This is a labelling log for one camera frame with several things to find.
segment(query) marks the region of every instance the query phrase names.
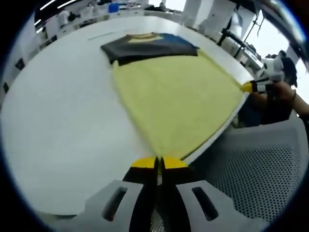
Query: round table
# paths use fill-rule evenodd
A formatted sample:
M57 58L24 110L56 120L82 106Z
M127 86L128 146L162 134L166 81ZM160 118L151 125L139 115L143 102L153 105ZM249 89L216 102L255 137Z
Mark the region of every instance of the round table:
M78 214L85 200L132 162L151 155L112 85L111 66L100 46L127 33L167 32L199 46L235 79L251 75L204 36L155 16L96 23L55 41L22 70L2 107L5 156L29 205L57 215ZM185 161L198 157L230 119Z

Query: person's arm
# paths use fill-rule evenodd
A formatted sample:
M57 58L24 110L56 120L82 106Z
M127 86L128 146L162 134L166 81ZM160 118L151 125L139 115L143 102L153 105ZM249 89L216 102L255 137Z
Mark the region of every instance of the person's arm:
M296 94L295 90L292 90L291 87L283 82L277 82L274 84L275 89L277 90L279 97L283 100L287 100L293 109L300 116L309 116L309 105Z

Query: hand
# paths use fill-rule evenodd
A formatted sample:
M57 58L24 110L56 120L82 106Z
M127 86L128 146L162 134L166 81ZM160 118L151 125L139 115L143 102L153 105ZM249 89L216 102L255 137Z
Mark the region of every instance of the hand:
M293 99L295 90L292 90L291 87L284 81L274 83L273 86L280 99L286 101L290 101Z

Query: yellow towel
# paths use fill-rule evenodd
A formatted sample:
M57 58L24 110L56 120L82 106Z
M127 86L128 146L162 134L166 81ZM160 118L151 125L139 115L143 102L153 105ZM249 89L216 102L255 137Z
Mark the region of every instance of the yellow towel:
M243 93L207 55L113 64L116 88L157 156L183 158L229 118Z

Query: white table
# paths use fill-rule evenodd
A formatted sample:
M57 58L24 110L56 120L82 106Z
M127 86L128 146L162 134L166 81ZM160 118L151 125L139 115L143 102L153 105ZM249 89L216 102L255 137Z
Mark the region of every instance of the white table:
M172 21L128 17L96 23L55 41L22 70L8 92L1 123L5 155L30 205L41 212L71 215L132 162L151 154L112 85L102 44L127 33L168 32L201 47L240 83L250 74L204 36ZM198 157L230 119L185 161Z

